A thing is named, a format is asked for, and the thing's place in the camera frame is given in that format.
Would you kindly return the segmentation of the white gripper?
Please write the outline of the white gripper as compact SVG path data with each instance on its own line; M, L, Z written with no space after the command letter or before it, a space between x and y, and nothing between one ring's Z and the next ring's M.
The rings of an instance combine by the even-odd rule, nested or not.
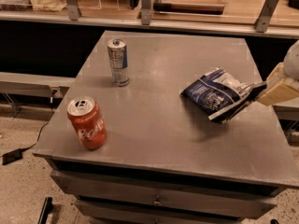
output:
M259 103L276 105L299 97L299 82L296 81L299 79L299 41L289 48L283 63L279 63L267 77L267 89L259 94ZM284 79L284 72L295 80Z

